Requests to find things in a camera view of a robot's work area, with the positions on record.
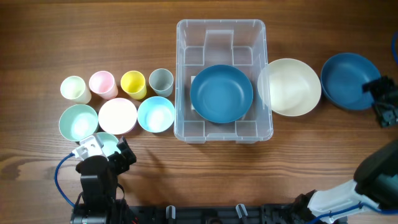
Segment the mint green bowl small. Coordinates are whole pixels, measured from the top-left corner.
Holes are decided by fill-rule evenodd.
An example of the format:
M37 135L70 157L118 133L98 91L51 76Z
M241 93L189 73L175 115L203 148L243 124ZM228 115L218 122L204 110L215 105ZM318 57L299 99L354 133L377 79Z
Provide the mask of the mint green bowl small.
M102 151L106 157L114 154L115 152L120 153L121 151L117 147L117 143L119 140L117 139L116 136L110 133L106 132L99 132L96 133L97 137L101 140L101 142L104 144Z

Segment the dark blue plate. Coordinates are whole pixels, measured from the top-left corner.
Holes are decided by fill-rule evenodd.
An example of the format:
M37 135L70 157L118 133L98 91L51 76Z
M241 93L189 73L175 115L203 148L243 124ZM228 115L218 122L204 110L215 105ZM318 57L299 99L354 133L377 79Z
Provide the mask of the dark blue plate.
M193 106L213 123L230 123L245 115L254 99L249 78L230 65L213 65L193 81Z
M334 105L345 110L367 110L374 99L363 85L381 78L377 67L367 58L354 53L330 57L321 70L324 95Z

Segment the pink bowl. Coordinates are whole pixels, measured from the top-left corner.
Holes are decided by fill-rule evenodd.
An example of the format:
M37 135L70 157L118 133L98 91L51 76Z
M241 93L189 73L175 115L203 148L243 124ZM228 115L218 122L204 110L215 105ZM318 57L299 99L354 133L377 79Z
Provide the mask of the pink bowl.
M125 98L107 101L99 110L100 127L113 135L125 134L133 129L137 121L137 108Z

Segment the light blue bowl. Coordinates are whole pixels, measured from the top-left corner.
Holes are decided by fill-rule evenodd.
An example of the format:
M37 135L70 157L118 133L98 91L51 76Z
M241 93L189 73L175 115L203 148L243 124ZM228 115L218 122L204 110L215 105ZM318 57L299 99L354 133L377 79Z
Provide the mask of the light blue bowl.
M140 126L148 132L164 132L174 123L174 105L164 97L150 97L144 100L139 106L137 120Z

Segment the yellow cup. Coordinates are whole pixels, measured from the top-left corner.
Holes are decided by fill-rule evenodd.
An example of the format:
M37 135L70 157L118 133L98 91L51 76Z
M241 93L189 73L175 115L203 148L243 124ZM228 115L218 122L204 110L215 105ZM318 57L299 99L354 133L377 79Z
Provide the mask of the yellow cup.
M141 100L147 93L145 76L138 71L126 72L121 78L121 88L131 98Z

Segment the pink cup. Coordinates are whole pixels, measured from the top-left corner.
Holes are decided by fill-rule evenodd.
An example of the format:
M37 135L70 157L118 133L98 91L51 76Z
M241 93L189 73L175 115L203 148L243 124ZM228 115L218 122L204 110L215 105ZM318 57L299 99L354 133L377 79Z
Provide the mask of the pink cup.
M118 88L114 76L107 71L94 73L89 80L89 88L105 100L111 100L118 95Z

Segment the pale green cup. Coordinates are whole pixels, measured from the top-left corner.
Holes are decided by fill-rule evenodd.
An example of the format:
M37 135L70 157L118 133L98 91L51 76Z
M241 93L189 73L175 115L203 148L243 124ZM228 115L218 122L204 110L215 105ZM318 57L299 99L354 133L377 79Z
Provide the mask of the pale green cup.
M79 104L87 104L91 100L91 92L84 79L78 76L70 76L60 86L62 96Z

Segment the grey cup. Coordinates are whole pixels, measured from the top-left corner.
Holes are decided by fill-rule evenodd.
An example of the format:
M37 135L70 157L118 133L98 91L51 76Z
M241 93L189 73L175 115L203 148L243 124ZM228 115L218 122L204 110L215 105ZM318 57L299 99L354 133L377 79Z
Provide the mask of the grey cup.
M168 97L172 94L174 77L165 68L154 70L149 77L149 85L158 96Z

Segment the cream plate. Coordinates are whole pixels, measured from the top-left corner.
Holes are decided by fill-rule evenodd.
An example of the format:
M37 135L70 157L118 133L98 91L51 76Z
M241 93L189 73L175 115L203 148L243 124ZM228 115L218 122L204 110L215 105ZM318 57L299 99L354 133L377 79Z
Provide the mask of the cream plate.
M316 72L293 58L280 58L263 68L257 79L257 91L273 112L290 117L311 112L322 95Z

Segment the clear plastic storage container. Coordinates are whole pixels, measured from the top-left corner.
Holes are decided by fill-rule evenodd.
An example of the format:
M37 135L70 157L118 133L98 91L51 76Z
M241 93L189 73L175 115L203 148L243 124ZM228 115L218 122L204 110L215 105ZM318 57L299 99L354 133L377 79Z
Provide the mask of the clear plastic storage container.
M177 24L175 137L187 143L273 135L266 26L258 19Z

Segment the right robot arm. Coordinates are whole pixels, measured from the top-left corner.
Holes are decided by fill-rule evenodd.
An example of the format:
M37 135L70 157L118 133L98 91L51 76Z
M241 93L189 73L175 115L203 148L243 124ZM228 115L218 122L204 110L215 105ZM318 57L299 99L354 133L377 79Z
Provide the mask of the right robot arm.
M381 77L363 85L374 98L380 125L397 124L397 85ZM335 223L364 212L397 215L397 140L368 156L353 179L329 190L313 190L296 198L290 209L306 223Z

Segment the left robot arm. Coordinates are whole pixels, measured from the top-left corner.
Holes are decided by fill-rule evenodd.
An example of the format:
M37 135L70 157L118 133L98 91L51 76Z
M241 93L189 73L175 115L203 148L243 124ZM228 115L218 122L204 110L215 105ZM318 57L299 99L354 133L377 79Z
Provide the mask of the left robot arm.
M70 224L81 223L139 223L124 198L117 199L116 191L122 188L118 175L129 170L137 161L125 137L117 143L118 150L112 155L103 153L104 144L91 135L73 150L81 158L76 166L83 191L73 204Z

